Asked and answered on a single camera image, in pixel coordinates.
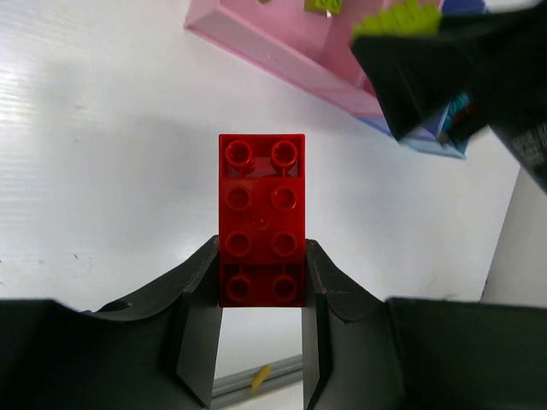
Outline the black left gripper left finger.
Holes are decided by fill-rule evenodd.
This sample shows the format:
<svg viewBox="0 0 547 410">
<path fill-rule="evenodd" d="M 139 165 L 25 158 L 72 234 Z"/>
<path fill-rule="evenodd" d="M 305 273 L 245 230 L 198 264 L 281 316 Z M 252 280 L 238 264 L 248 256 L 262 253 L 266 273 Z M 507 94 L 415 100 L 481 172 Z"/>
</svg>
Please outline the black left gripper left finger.
<svg viewBox="0 0 547 410">
<path fill-rule="evenodd" d="M 219 241 L 99 310 L 1 302 L 4 409 L 206 409 L 222 311 Z"/>
</svg>

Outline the red flower lego figure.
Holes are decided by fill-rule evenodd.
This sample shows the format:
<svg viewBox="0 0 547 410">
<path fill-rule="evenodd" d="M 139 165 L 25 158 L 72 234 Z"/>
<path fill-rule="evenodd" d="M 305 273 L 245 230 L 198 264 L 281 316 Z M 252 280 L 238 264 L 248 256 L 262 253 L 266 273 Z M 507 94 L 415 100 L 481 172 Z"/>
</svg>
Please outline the red flower lego figure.
<svg viewBox="0 0 547 410">
<path fill-rule="evenodd" d="M 219 136 L 219 255 L 222 307 L 303 306 L 303 134 Z"/>
</svg>

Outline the teal lego piece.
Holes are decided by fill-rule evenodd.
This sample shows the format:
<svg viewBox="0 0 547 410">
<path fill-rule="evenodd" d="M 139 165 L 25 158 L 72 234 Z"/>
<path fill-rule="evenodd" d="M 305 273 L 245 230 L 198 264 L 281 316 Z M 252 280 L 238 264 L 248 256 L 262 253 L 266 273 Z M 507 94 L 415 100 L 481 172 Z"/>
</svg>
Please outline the teal lego piece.
<svg viewBox="0 0 547 410">
<path fill-rule="evenodd" d="M 440 131 L 444 132 L 452 127 L 452 119 L 463 111 L 469 104 L 469 97 L 466 93 L 458 95 L 452 100 L 445 110 L 444 117 L 441 123 Z"/>
</svg>

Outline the lime green base brick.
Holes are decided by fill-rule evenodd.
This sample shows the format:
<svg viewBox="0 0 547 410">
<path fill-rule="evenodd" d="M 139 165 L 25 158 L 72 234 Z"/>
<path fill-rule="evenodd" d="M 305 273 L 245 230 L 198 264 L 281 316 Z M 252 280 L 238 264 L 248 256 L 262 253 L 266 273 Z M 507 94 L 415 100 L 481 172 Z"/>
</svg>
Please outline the lime green base brick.
<svg viewBox="0 0 547 410">
<path fill-rule="evenodd" d="M 401 1 L 373 15 L 365 15 L 352 27 L 352 38 L 363 36 L 436 36 L 443 13 L 436 3 Z"/>
</svg>

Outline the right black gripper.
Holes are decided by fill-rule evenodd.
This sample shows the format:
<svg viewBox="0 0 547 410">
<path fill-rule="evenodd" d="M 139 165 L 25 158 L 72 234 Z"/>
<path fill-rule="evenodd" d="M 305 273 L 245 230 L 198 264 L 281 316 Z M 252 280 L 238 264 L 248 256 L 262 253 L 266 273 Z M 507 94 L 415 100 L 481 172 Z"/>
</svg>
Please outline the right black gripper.
<svg viewBox="0 0 547 410">
<path fill-rule="evenodd" d="M 434 37 L 363 35 L 351 53 L 367 75 L 391 134 L 404 139 L 463 92 L 470 58 Z M 546 190 L 546 2 L 527 9 L 469 105 L 439 136 L 469 140 L 489 126 L 541 190 Z"/>
</svg>

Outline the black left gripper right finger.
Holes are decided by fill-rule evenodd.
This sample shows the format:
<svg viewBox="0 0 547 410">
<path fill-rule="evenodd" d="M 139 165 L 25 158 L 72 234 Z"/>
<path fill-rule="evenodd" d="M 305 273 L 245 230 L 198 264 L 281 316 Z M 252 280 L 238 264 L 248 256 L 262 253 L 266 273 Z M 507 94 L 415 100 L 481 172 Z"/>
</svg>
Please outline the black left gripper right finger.
<svg viewBox="0 0 547 410">
<path fill-rule="evenodd" d="M 307 243 L 307 409 L 543 409 L 546 312 L 376 298 Z"/>
</svg>

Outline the green lego brick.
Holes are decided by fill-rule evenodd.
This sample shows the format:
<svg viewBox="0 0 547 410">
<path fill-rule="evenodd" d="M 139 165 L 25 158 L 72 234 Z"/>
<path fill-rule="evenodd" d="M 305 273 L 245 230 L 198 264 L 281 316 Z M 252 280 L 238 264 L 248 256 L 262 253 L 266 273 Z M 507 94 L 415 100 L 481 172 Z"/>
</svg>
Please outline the green lego brick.
<svg viewBox="0 0 547 410">
<path fill-rule="evenodd" d="M 314 13 L 330 13 L 338 15 L 341 9 L 341 0 L 305 0 L 304 10 Z"/>
</svg>

